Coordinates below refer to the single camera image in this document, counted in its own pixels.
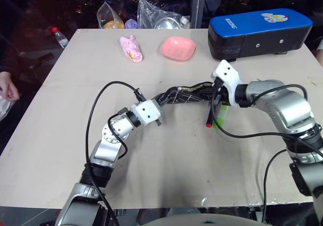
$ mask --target sticker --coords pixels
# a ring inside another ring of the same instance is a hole
[[[269,23],[285,22],[288,20],[288,16],[280,15],[280,14],[262,13],[261,15]]]

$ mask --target pink soap dish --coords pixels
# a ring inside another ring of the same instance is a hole
[[[170,37],[161,46],[160,50],[166,57],[176,61],[185,61],[194,53],[196,44],[188,38]]]

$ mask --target pink toy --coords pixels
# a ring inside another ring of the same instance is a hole
[[[166,57],[176,61],[185,61],[192,56],[196,44],[188,38],[170,37],[161,46],[160,50]]]
[[[134,35],[130,35],[129,38],[122,36],[119,41],[125,55],[133,62],[139,63],[142,61],[142,53],[135,39],[136,37]]]

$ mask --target red bottle cap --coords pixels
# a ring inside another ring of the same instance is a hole
[[[53,28],[51,29],[51,31],[52,31],[53,33],[57,33],[57,32],[59,31],[59,29],[58,29],[57,27],[53,27]]]

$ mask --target table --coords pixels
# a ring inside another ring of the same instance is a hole
[[[144,60],[135,64],[119,46],[120,36],[135,34]],[[187,62],[163,57],[170,36],[196,42]],[[0,157],[0,205],[61,208],[85,163],[85,129],[92,103],[109,81],[140,87],[154,97],[176,85],[212,81],[219,62],[212,59],[206,29],[80,29],[71,39],[30,104]],[[232,63],[243,82],[278,79],[303,85],[316,121],[323,123],[323,69],[304,45],[286,55],[261,55]],[[100,98],[90,128],[90,151],[108,117],[136,102],[123,86]],[[207,102],[166,105],[162,126],[139,127],[127,139],[129,152],[116,165],[107,186],[113,208],[261,205],[264,169],[285,148],[281,138],[234,139],[205,127]],[[229,108],[224,128],[235,134],[275,131],[267,114],[253,108]],[[289,170],[289,156],[272,164],[267,201],[310,201],[301,195]]]

